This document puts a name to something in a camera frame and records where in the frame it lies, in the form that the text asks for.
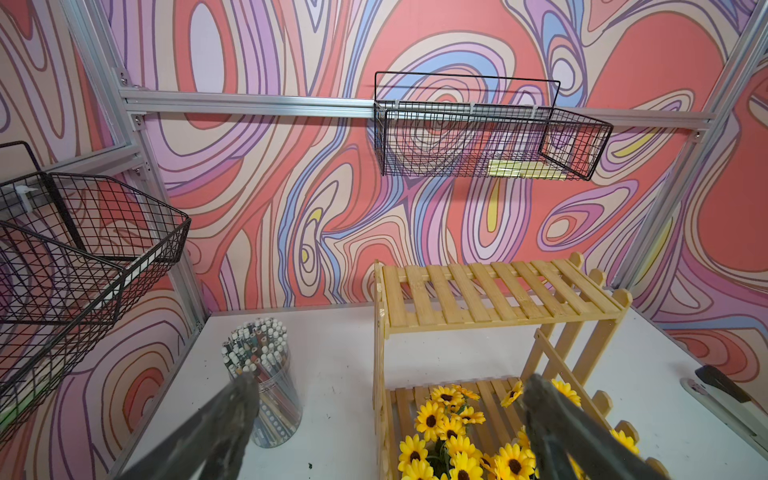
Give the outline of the wooden two-tier shelf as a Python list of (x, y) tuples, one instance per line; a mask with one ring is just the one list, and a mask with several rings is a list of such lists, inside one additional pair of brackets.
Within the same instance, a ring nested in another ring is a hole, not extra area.
[(473, 440), (487, 479), (533, 478), (522, 383), (552, 381), (587, 415), (608, 424), (613, 403), (587, 381), (632, 305), (581, 254), (549, 261), (374, 266), (373, 408), (379, 477), (392, 469), (391, 394), (457, 384), (476, 392), (486, 422)]

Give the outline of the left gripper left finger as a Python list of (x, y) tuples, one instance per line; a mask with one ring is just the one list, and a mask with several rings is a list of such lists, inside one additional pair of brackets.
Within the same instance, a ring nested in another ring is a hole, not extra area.
[(236, 479), (260, 411), (252, 373), (232, 380), (122, 479)]

